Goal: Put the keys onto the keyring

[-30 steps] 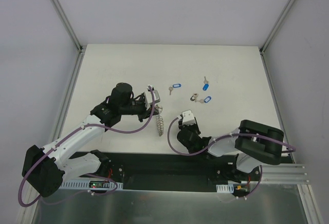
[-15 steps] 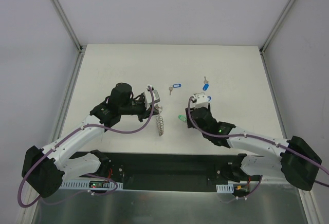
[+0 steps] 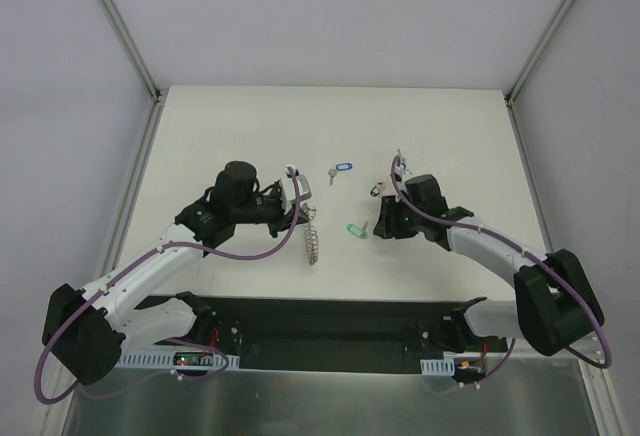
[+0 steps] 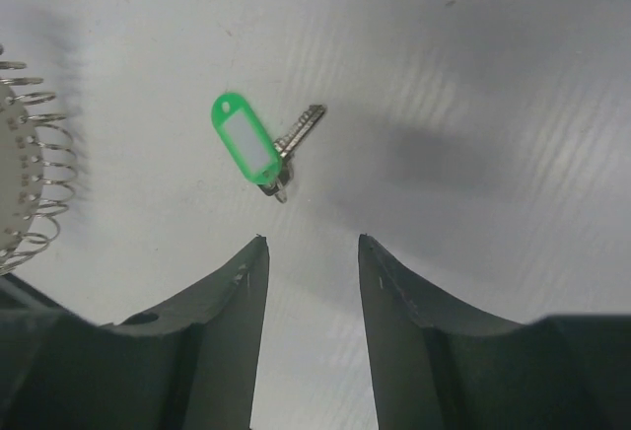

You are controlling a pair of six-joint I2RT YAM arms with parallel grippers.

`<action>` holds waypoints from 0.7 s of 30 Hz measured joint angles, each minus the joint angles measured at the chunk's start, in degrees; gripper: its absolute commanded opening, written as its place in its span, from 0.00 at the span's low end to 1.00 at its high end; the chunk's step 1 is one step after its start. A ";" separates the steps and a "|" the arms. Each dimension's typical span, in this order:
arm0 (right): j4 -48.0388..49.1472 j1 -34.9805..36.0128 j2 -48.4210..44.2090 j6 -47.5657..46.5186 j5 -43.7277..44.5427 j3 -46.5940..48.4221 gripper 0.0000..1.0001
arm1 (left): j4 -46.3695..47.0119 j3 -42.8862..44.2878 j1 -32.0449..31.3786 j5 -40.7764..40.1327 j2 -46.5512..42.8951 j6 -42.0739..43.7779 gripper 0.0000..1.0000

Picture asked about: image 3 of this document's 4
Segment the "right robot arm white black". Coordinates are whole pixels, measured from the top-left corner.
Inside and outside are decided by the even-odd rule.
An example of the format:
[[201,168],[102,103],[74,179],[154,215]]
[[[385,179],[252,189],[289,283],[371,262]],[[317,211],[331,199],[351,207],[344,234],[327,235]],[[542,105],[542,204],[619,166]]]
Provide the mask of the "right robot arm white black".
[[455,307],[430,329],[435,345],[462,352],[485,338],[524,339],[538,353],[553,356],[601,332],[603,311],[574,253],[533,251],[484,225],[470,210],[449,206],[431,174],[396,174],[389,184],[376,183],[370,194],[380,200],[375,236],[421,235],[478,263],[514,291],[511,301],[477,297]]

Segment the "metal key ring disc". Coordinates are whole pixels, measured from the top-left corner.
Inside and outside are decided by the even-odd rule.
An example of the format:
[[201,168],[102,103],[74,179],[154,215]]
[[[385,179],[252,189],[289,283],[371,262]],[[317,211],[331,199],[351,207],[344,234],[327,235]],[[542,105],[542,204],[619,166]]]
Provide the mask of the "metal key ring disc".
[[317,228],[313,221],[316,217],[317,210],[314,206],[305,203],[301,207],[302,213],[306,218],[303,225],[303,234],[306,246],[307,259],[310,266],[315,265],[319,259],[319,237]]

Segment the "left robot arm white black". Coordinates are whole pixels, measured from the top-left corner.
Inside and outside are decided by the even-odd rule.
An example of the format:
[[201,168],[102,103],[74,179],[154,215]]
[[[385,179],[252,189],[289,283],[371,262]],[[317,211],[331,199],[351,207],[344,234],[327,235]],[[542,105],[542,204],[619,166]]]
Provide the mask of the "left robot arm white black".
[[227,163],[141,255],[79,289],[63,284],[51,294],[36,370],[43,371],[47,357],[54,356],[77,383],[91,385],[133,350],[173,337],[204,343],[212,313],[191,292],[146,309],[140,303],[208,255],[232,259],[220,247],[239,225],[264,225],[271,237],[289,240],[304,221],[302,203],[310,196],[307,178],[294,166],[261,187],[253,165]]

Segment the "key with green tag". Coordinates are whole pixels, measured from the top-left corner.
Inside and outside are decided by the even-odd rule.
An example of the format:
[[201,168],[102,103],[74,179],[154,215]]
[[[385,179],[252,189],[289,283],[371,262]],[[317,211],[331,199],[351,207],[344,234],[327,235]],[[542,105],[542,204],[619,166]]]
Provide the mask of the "key with green tag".
[[357,237],[359,239],[366,239],[368,237],[367,223],[365,223],[362,226],[358,226],[356,224],[349,223],[346,226],[346,229],[351,235],[353,235],[353,236],[355,236],[355,237]]

